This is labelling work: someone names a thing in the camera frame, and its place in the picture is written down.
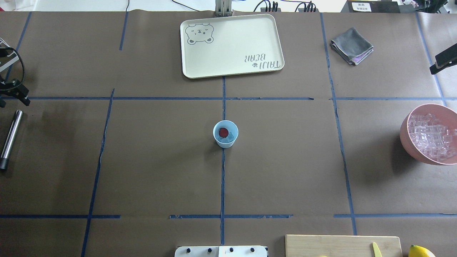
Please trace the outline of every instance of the brown table surface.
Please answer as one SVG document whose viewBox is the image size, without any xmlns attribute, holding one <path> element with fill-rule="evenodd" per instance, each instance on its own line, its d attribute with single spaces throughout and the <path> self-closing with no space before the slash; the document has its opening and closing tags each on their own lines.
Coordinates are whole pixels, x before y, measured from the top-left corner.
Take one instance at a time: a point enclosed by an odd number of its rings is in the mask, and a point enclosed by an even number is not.
<svg viewBox="0 0 457 257">
<path fill-rule="evenodd" d="M 274 13 L 283 70 L 190 80 L 179 25 L 213 16 L 0 12 L 31 99 L 0 115 L 4 140 L 25 113 L 0 173 L 1 256 L 252 244 L 282 257 L 285 234 L 455 253 L 456 168 L 414 160 L 399 128 L 423 103 L 457 110 L 457 68 L 428 70 L 457 42 L 456 15 Z M 355 67 L 328 47 L 350 27 L 374 45 Z M 226 150 L 212 138 L 222 119 L 239 128 Z"/>
</svg>

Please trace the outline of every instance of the white rectangular tray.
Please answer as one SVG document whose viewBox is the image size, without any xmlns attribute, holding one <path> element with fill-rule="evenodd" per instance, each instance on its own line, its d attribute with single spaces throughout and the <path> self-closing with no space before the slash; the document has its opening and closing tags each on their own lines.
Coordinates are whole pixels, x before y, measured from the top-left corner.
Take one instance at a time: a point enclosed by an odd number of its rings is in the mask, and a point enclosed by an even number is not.
<svg viewBox="0 0 457 257">
<path fill-rule="evenodd" d="M 182 72 L 190 79 L 281 70 L 275 18 L 269 14 L 181 23 Z"/>
</svg>

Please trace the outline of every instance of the bear drawing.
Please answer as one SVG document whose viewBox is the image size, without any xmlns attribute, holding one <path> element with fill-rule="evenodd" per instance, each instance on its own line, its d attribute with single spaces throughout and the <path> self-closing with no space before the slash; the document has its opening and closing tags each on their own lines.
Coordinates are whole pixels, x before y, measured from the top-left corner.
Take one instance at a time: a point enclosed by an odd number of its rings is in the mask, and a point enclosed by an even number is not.
<svg viewBox="0 0 457 257">
<path fill-rule="evenodd" d="M 187 42 L 191 45 L 196 42 L 213 42 L 214 27 L 208 24 L 195 24 L 194 26 L 187 26 L 186 34 L 188 37 Z"/>
</svg>

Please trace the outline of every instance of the bowl of ice cubes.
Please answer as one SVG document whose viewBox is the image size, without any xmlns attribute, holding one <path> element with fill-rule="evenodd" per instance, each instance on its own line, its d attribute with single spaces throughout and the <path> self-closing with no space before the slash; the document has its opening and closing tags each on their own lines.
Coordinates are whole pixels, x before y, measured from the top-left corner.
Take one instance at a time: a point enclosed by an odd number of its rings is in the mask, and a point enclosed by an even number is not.
<svg viewBox="0 0 457 257">
<path fill-rule="evenodd" d="M 404 119 L 400 140 L 418 161 L 457 164 L 457 113 L 439 104 L 418 106 Z"/>
</svg>

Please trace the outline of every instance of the pink bowl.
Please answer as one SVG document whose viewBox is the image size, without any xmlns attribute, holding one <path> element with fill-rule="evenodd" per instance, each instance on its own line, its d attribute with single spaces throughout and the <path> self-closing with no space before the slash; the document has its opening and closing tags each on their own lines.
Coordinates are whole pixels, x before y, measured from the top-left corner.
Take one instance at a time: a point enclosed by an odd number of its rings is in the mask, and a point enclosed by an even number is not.
<svg viewBox="0 0 457 257">
<path fill-rule="evenodd" d="M 427 115 L 428 113 L 432 113 L 436 116 L 437 119 L 442 121 L 442 125 L 447 126 L 449 129 L 457 129 L 457 113 L 455 111 L 439 105 L 428 103 L 421 106 L 416 107 L 412 112 L 408 114 L 408 116 L 404 119 L 403 123 L 401 124 L 400 128 L 400 140 L 401 144 L 403 145 L 404 149 L 414 157 L 416 160 L 421 161 L 427 164 L 433 165 L 454 165 L 457 164 L 457 155 L 451 157 L 443 162 L 438 162 L 430 159 L 429 157 L 422 154 L 419 149 L 414 145 L 413 141 L 409 137 L 408 133 L 408 121 L 412 114 L 414 115 Z M 454 147 L 457 146 L 457 140 L 453 140 L 451 145 Z"/>
</svg>

